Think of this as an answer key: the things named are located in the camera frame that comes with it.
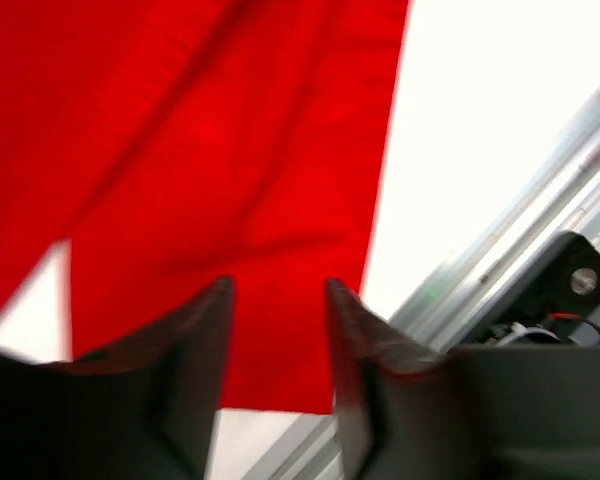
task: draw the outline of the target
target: screw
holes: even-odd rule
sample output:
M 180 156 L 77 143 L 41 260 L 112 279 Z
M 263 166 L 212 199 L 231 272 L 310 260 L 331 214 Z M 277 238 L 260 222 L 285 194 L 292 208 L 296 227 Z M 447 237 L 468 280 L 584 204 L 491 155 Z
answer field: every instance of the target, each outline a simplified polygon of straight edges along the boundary
M 590 268 L 579 268 L 571 275 L 571 290 L 578 295 L 589 295 L 598 285 L 598 275 Z

